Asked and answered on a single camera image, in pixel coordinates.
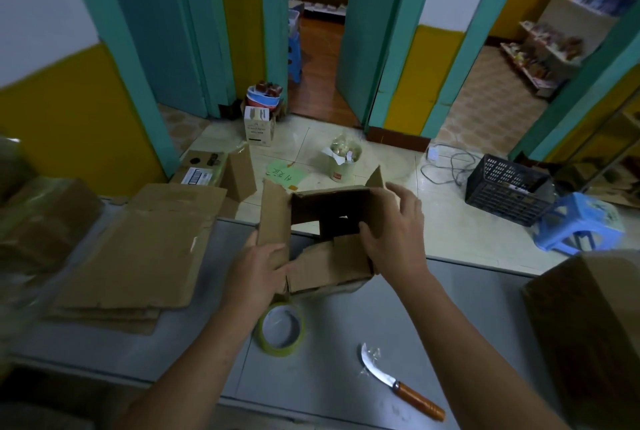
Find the yellow tape roll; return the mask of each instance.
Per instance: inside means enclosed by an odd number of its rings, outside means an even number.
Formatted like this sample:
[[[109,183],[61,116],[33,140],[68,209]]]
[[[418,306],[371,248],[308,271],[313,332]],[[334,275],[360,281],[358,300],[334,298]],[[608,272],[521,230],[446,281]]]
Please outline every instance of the yellow tape roll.
[[[260,317],[256,329],[262,350],[270,356],[281,358],[296,350],[305,324],[296,306],[280,302],[269,306]]]

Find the yellow wall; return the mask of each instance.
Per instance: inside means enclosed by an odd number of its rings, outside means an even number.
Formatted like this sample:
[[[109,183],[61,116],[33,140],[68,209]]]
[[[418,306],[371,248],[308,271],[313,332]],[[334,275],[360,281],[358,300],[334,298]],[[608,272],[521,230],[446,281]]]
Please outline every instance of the yellow wall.
[[[166,181],[103,44],[0,90],[0,133],[20,138],[40,174],[80,177],[99,195]]]
[[[525,20],[537,22],[548,3],[549,0],[507,0],[489,35],[524,40],[527,33],[518,23]]]
[[[582,119],[564,141],[549,154],[545,161],[563,162],[622,104],[633,91],[640,86],[640,65],[636,65],[616,84],[611,91]],[[626,109],[629,112],[640,111],[640,99],[637,99]],[[634,131],[627,133],[628,127],[623,122],[606,127],[594,142],[580,154],[580,158],[594,156],[598,158],[611,158],[616,151],[624,145],[628,145],[628,134],[634,135]],[[640,155],[640,149],[634,154]]]
[[[420,135],[464,36],[418,25],[384,128]]]
[[[266,78],[262,0],[222,0],[225,5],[236,95]]]

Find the white box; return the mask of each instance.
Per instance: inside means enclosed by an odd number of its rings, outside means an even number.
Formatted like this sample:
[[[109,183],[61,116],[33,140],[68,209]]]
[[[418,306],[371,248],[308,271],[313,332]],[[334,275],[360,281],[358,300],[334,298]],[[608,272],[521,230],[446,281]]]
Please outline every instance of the white box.
[[[244,109],[244,134],[253,145],[271,146],[276,119],[269,117],[268,108],[247,106]]]

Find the wooden floor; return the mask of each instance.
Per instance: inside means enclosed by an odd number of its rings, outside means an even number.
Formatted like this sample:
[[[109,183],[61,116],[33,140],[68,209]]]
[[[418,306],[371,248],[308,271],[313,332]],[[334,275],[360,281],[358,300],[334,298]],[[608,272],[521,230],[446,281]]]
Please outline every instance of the wooden floor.
[[[335,89],[343,33],[343,24],[301,18],[302,75],[300,84],[289,78],[289,108],[296,115],[360,127],[360,122]]]

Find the cable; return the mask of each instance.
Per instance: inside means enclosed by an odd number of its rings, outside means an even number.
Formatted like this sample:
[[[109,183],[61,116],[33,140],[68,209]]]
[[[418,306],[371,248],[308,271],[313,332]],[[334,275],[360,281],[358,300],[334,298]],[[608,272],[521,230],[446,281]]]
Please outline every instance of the cable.
[[[451,162],[451,167],[445,167],[443,165],[431,165],[431,164],[425,164],[422,167],[420,167],[420,173],[424,176],[425,179],[427,179],[429,182],[431,182],[432,184],[436,184],[436,185],[444,185],[444,184],[455,184],[458,187],[462,187],[463,182],[460,181],[460,175],[462,174],[466,174],[467,172],[473,172],[475,166],[476,166],[476,160],[480,160],[482,159],[481,157],[478,157],[475,154],[472,154],[471,152],[468,152],[467,150],[464,150],[463,148],[460,147],[454,147],[453,145],[449,145],[447,143],[436,143],[435,145],[433,145],[434,147],[442,145],[443,147],[449,147],[455,150],[460,150],[459,153],[454,153],[450,158],[449,161]],[[463,155],[468,155],[471,158],[471,161],[469,163],[467,163],[466,165],[464,165],[463,167],[454,167],[453,166],[453,161],[454,159],[460,159],[460,156]],[[444,182],[436,182],[435,180],[429,178],[429,176],[427,174],[424,173],[424,168],[425,167],[431,167],[431,168],[446,168],[447,170],[451,170],[451,180],[448,181],[444,181]]]

